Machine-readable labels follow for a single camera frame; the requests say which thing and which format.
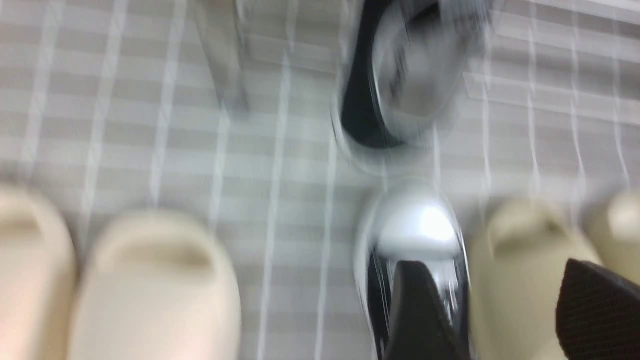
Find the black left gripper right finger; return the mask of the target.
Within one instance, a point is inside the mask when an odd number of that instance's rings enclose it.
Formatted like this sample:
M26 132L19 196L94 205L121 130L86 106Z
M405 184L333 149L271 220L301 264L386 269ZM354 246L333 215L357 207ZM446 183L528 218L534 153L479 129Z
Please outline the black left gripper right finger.
M638 360L639 285L594 262L569 259L555 323L569 360Z

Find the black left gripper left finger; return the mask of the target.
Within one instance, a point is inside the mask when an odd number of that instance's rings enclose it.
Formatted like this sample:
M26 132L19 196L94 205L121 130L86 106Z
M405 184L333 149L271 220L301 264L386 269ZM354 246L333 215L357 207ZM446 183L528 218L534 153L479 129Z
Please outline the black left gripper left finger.
M434 278L422 262L398 262L386 360L469 360L451 325Z

